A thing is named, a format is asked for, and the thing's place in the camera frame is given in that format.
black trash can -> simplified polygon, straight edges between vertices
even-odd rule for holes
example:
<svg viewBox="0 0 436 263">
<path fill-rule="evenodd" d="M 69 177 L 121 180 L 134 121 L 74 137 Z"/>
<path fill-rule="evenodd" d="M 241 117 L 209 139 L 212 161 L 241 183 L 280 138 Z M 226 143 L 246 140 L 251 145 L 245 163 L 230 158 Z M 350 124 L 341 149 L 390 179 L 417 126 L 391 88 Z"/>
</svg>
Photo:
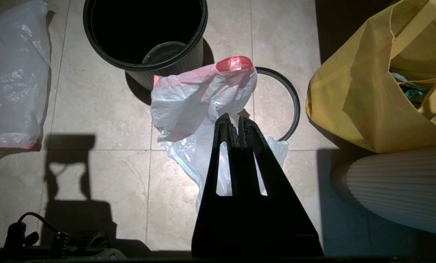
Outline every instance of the black trash can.
<svg viewBox="0 0 436 263">
<path fill-rule="evenodd" d="M 153 76 L 202 66 L 206 0 L 86 0 L 83 25 L 104 60 L 126 70 L 147 90 Z"/>
</svg>

plastic bag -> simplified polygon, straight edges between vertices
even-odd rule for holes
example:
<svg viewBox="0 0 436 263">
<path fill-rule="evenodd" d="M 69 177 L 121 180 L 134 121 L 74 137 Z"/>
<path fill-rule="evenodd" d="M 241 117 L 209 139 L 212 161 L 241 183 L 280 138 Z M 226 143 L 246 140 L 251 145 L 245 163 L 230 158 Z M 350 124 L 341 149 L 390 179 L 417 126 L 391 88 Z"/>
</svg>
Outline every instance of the plastic bag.
<svg viewBox="0 0 436 263">
<path fill-rule="evenodd" d="M 35 145 L 49 71 L 47 4 L 17 5 L 0 16 L 0 148 Z"/>
<path fill-rule="evenodd" d="M 243 56 L 227 58 L 180 75 L 155 76 L 151 114 L 153 125 L 161 133 L 157 141 L 199 186 L 197 210 L 208 173 L 215 122 L 228 113 L 237 127 L 237 113 L 243 110 L 256 83 L 257 72 L 250 59 Z M 288 143 L 277 142 L 270 136 L 265 139 L 283 166 Z M 260 171 L 257 173 L 263 192 Z M 217 194 L 232 195 L 224 142 L 220 146 Z"/>
</svg>

white plastic bag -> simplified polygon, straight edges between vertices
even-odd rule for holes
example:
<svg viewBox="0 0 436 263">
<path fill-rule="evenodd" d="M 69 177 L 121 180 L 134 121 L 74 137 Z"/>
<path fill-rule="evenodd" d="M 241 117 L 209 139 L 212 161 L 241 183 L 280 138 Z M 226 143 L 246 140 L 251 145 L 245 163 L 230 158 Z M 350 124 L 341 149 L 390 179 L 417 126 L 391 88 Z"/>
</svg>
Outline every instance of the white plastic bag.
<svg viewBox="0 0 436 263">
<path fill-rule="evenodd" d="M 151 114 L 161 133 L 157 141 L 199 186 L 197 210 L 208 173 L 215 122 L 228 113 L 237 127 L 233 119 L 243 110 L 256 83 L 257 72 L 250 59 L 243 56 L 180 75 L 155 76 Z M 277 142 L 270 136 L 265 139 L 283 166 L 288 143 Z M 257 173 L 263 192 L 260 171 Z M 220 147 L 217 194 L 232 195 L 226 143 Z"/>
<path fill-rule="evenodd" d="M 49 70 L 47 4 L 34 0 L 0 16 L 0 148 L 30 149 L 41 131 Z"/>
</svg>

black ring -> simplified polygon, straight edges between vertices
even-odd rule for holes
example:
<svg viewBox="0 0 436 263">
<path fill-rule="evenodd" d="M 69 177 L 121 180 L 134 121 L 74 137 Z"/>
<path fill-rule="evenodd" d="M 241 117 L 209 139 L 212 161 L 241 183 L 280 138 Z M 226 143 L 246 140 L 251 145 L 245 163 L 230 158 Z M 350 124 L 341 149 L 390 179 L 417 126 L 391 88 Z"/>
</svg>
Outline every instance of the black ring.
<svg viewBox="0 0 436 263">
<path fill-rule="evenodd" d="M 283 84 L 286 87 L 286 89 L 291 95 L 291 98 L 293 99 L 293 105 L 294 105 L 293 123 L 291 124 L 288 132 L 285 135 L 283 135 L 283 137 L 281 137 L 278 141 L 288 140 L 296 130 L 296 127 L 298 126 L 299 123 L 299 116 L 301 115 L 301 104 L 299 103 L 298 93 L 296 92 L 293 84 L 291 84 L 291 82 L 285 76 L 281 75 L 281 73 L 278 73 L 273 69 L 259 67 L 259 66 L 256 66 L 255 69 L 257 70 L 258 74 L 270 76 L 275 80 L 281 82 L 281 84 Z"/>
</svg>

tile floor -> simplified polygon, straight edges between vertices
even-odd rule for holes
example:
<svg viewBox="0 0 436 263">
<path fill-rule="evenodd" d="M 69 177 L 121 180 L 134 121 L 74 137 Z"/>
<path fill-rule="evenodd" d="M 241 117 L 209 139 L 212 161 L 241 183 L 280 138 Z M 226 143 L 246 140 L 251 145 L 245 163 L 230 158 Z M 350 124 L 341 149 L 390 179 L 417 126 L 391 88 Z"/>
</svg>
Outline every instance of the tile floor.
<svg viewBox="0 0 436 263">
<path fill-rule="evenodd" d="M 22 1 L 0 2 L 0 13 Z M 21 214 L 36 211 L 64 224 L 74 209 L 112 224 L 118 240 L 150 250 L 190 250 L 198 187 L 156 144 L 149 106 L 133 95 L 125 72 L 90 46 L 84 1 L 46 2 L 53 16 L 43 145 L 39 152 L 0 158 L 0 246 Z M 214 61 L 244 55 L 278 70 L 295 85 L 304 109 L 307 85 L 320 66 L 314 1 L 208 0 L 208 10 L 204 39 Z M 294 113 L 287 91 L 266 76 L 259 76 L 246 110 L 274 137 L 286 132 Z M 373 241 L 370 232 L 397 225 L 379 219 L 369 225 L 373 215 L 346 204 L 330 187 L 330 170 L 344 150 L 314 128 L 304 111 L 289 143 L 283 168 L 326 255 L 375 254 L 379 246 L 371 244 L 389 237 Z M 25 222 L 28 231 L 41 230 L 36 220 Z"/>
</svg>

